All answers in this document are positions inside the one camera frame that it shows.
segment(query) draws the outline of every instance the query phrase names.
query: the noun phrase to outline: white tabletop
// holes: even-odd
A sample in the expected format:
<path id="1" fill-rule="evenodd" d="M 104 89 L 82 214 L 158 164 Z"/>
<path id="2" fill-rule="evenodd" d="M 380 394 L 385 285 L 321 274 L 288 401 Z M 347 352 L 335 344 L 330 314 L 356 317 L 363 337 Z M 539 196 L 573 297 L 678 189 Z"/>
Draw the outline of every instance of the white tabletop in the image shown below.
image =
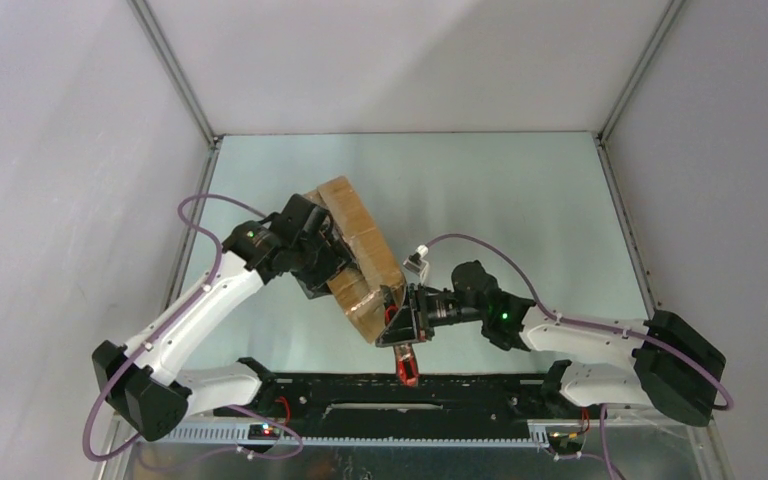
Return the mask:
<path id="1" fill-rule="evenodd" d="M 222 142 L 211 193 L 270 212 L 293 193 L 346 175 L 398 259 L 448 232 L 496 245 L 525 270 L 541 298 L 565 314 L 644 318 L 643 299 L 591 136 L 458 133 L 232 136 Z M 201 224 L 220 239 L 251 219 L 210 200 Z M 185 280 L 212 261 L 198 238 Z M 530 297 L 502 260 L 462 240 L 435 246 L 430 284 L 451 288 L 459 263 L 478 259 L 511 293 Z M 408 281 L 416 281 L 411 274 Z M 552 353 L 504 352 L 477 323 L 436 329 L 417 345 L 420 372 L 542 372 Z M 367 344 L 332 298 L 307 300 L 289 275 L 238 307 L 187 368 L 252 356 L 276 371 L 392 372 L 391 349 Z"/>

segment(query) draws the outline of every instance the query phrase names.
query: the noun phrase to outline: gray wall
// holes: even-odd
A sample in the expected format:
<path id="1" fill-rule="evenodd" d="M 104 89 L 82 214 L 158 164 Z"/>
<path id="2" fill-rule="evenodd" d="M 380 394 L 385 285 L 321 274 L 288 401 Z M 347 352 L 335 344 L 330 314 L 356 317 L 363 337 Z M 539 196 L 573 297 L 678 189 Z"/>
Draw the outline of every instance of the gray wall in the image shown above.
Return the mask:
<path id="1" fill-rule="evenodd" d="M 206 151 L 127 2 L 0 1 L 0 479 L 91 476 L 90 353 L 160 311 Z"/>
<path id="2" fill-rule="evenodd" d="M 657 299 L 729 359 L 735 473 L 768 479 L 768 2 L 689 3 L 609 153 Z"/>

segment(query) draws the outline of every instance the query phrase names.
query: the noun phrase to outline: brown box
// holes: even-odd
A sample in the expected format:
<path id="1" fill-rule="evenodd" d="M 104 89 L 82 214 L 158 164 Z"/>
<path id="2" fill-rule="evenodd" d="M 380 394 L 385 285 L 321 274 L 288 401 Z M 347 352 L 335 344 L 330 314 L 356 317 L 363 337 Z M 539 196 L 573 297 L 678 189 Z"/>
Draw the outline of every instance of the brown box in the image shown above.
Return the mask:
<path id="1" fill-rule="evenodd" d="M 323 183 L 307 197 L 328 208 L 357 259 L 359 270 L 347 268 L 328 287 L 352 325 L 372 343 L 384 330 L 381 285 L 390 287 L 396 298 L 404 293 L 401 266 L 346 177 Z"/>

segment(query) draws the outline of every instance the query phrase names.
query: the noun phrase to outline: cable connector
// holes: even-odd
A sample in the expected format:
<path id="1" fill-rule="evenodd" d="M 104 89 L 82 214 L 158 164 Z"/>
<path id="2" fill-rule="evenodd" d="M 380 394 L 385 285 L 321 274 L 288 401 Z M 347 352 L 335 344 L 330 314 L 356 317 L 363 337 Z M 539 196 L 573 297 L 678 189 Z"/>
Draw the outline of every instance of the cable connector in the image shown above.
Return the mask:
<path id="1" fill-rule="evenodd" d="M 428 281 L 428 275 L 431 273 L 431 265 L 423 260 L 428 255 L 428 247 L 420 245 L 416 251 L 402 262 L 405 269 L 419 276 L 419 283 L 424 285 Z"/>

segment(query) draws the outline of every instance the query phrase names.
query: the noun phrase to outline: white wall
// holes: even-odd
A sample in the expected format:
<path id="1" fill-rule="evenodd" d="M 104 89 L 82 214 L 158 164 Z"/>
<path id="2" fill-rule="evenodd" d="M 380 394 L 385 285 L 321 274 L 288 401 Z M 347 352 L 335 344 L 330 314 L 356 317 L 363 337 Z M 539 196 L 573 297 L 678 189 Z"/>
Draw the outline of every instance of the white wall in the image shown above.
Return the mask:
<path id="1" fill-rule="evenodd" d="M 233 134 L 595 131 L 668 2 L 150 3 Z"/>
<path id="2" fill-rule="evenodd" d="M 768 2 L 690 2 L 609 152 L 658 300 L 728 357 L 735 473 L 768 479 Z"/>
<path id="3" fill-rule="evenodd" d="M 0 1 L 0 478 L 92 474 L 90 353 L 160 311 L 205 156 L 127 2 Z"/>

